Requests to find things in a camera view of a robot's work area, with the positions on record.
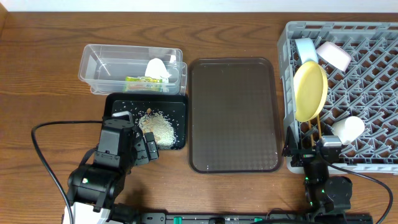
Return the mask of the rice food waste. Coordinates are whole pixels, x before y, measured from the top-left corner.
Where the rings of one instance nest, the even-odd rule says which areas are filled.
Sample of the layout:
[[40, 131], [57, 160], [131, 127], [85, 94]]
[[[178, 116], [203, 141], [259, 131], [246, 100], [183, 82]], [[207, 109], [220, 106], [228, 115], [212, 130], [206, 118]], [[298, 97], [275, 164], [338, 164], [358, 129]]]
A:
[[159, 149], [179, 150], [186, 142], [185, 109], [182, 102], [118, 100], [112, 112], [130, 112], [143, 133], [154, 134]]

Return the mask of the white cup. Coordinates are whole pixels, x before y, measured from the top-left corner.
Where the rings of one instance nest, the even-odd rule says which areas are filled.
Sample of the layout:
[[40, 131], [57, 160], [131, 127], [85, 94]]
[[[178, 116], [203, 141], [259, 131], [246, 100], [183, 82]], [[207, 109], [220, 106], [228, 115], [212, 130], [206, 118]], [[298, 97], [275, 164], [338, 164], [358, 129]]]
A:
[[335, 122], [331, 128], [333, 135], [338, 136], [343, 145], [348, 145], [364, 133], [365, 123], [357, 116], [350, 116]]

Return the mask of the wooden chopstick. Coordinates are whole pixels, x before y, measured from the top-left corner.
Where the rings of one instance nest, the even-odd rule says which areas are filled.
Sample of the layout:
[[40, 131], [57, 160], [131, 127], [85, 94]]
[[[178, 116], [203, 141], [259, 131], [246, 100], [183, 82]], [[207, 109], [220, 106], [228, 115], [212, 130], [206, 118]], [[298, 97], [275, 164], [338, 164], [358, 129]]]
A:
[[308, 120], [307, 123], [308, 123], [308, 131], [310, 132], [309, 136], [310, 136], [311, 147], [314, 147], [315, 142], [314, 142], [314, 139], [313, 139], [312, 124], [311, 124], [310, 120]]
[[321, 140], [322, 138], [322, 127], [321, 127], [321, 122], [320, 122], [320, 115], [317, 114], [317, 129], [318, 129], [318, 138]]

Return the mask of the green snack wrapper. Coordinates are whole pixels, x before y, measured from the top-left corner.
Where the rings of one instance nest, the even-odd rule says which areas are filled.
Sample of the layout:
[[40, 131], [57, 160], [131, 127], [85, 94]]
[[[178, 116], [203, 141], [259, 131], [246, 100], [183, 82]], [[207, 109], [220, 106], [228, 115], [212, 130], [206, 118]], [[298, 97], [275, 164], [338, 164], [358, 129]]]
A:
[[162, 79], [151, 77], [126, 77], [124, 91], [160, 91]]

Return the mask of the yellow plate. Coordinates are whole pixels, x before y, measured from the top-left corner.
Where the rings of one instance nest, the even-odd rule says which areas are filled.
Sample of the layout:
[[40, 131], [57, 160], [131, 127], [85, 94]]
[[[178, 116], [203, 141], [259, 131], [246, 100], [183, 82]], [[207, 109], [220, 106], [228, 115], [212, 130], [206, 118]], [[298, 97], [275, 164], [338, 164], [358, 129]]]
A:
[[316, 62], [307, 61], [294, 75], [295, 119], [307, 122], [317, 117], [326, 102], [326, 71]]

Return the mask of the white napkin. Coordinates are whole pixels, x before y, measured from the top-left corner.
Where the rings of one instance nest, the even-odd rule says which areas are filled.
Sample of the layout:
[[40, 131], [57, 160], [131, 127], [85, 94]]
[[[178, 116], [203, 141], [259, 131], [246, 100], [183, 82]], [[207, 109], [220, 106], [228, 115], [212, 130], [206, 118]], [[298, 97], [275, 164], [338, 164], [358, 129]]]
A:
[[171, 74], [167, 71], [163, 61], [159, 58], [153, 58], [147, 64], [145, 77], [161, 80], [162, 83], [168, 83]]

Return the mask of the pink bowl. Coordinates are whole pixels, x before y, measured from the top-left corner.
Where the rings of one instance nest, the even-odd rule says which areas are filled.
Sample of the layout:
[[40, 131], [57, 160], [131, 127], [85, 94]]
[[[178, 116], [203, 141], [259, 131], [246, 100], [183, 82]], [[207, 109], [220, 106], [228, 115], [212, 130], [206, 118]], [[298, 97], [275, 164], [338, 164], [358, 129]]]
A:
[[335, 68], [345, 72], [351, 62], [351, 56], [333, 42], [325, 42], [316, 49], [316, 53]]

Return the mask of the light blue bowl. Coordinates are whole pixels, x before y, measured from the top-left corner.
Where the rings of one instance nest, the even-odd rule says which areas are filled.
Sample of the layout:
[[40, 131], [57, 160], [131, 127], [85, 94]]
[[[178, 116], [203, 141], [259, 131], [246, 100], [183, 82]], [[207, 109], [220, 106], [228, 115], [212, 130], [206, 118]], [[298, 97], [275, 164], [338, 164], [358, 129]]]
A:
[[318, 62], [317, 52], [312, 39], [295, 39], [295, 44], [302, 64], [309, 61]]

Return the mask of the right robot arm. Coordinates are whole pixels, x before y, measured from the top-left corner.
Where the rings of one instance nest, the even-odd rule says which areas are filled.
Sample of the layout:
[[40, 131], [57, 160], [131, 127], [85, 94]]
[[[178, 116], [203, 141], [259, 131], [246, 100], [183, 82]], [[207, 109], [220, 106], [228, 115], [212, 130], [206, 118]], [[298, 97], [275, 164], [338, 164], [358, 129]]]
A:
[[348, 223], [345, 211], [351, 208], [352, 181], [344, 176], [331, 176], [329, 165], [338, 161], [342, 143], [337, 136], [322, 136], [314, 146], [304, 149], [287, 128], [282, 155], [290, 165], [302, 167], [305, 196], [311, 210], [305, 215], [314, 223]]

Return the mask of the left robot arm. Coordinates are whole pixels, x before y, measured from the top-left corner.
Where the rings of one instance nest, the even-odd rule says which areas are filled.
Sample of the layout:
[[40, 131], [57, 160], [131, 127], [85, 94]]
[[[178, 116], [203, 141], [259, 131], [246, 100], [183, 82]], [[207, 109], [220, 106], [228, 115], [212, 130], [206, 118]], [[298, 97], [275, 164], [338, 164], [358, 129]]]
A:
[[130, 112], [104, 117], [99, 144], [69, 176], [63, 222], [140, 223], [138, 211], [114, 201], [131, 169], [158, 157], [154, 135], [143, 133]]

